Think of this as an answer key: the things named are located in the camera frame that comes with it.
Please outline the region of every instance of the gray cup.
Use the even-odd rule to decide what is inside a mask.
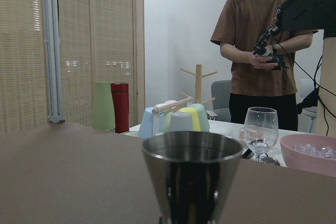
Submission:
[[[144,140],[142,151],[163,224],[218,222],[240,142],[209,132],[166,132]]]

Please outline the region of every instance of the office chair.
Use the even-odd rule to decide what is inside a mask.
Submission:
[[[306,97],[314,90],[314,82],[311,79],[301,79],[300,80],[300,96]],[[310,117],[310,122],[308,126],[308,131],[311,133],[316,116],[317,116],[317,106],[312,106],[308,108],[302,108],[302,114]]]
[[[215,98],[212,101],[213,111],[207,111],[208,118],[211,120],[230,122],[231,115],[229,110],[231,81],[214,81],[211,84],[211,96]]]

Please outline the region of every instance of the person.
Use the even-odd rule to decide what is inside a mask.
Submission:
[[[210,41],[232,61],[229,110],[233,123],[243,124],[249,107],[262,106],[277,110],[280,129],[298,130],[295,52],[310,47],[313,32],[281,31],[270,36],[265,49],[281,57],[286,70],[272,70],[278,64],[267,62],[271,56],[253,54],[257,40],[274,26],[276,9],[285,1],[227,0],[218,19]]]

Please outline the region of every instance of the chair backrest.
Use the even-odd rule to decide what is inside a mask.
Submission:
[[[300,80],[300,96],[306,97],[314,90],[314,82],[312,79],[301,79]]]
[[[214,81],[211,84],[211,96],[216,98],[212,101],[214,110],[229,107],[231,81]]]

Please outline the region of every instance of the wire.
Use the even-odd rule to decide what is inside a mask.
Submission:
[[[274,39],[274,41],[282,48],[282,50],[286,53],[286,55],[288,56],[288,57],[290,57],[290,55],[289,55],[289,53],[287,53],[286,52],[286,50],[283,48],[283,46],[280,44],[280,42],[275,38],[275,36],[273,36],[273,35],[271,35],[271,37]],[[319,59],[319,62],[318,62],[318,64],[317,64],[317,67],[316,67],[316,70],[315,70],[315,73],[314,73],[314,77],[312,77],[312,76],[310,76],[294,59],[293,59],[293,61],[294,61],[294,63],[306,74],[306,75],[308,75],[308,77],[310,78],[310,79],[312,79],[312,81],[314,82],[314,92],[316,92],[316,89],[317,89],[317,87],[316,86],[318,86],[319,88],[321,88],[321,89],[324,89],[324,90],[326,90],[327,92],[329,92],[330,94],[332,94],[333,96],[335,96],[336,97],[336,94],[334,94],[333,92],[331,92],[330,90],[328,90],[328,89],[326,89],[326,88],[324,88],[323,86],[321,86],[321,85],[319,85],[319,84],[317,84],[316,83],[316,75],[317,75],[317,72],[318,72],[318,70],[319,70],[319,68],[321,67],[321,65],[322,65],[322,63],[321,63],[321,60],[322,60],[322,58],[323,58],[323,55],[321,55],[321,57],[320,57],[320,59]],[[329,109],[328,109],[328,107],[325,105],[325,103],[322,101],[322,99],[321,99],[321,97],[317,94],[317,97],[318,97],[318,101],[320,102],[320,104],[322,105],[322,107],[323,107],[323,117],[324,117],[324,121],[326,122],[326,125],[327,125],[327,131],[326,131],[326,136],[328,136],[328,133],[329,133],[329,123],[328,123],[328,121],[327,121],[327,117],[325,116],[325,111],[327,110],[335,119],[336,119],[336,115],[334,115]]]

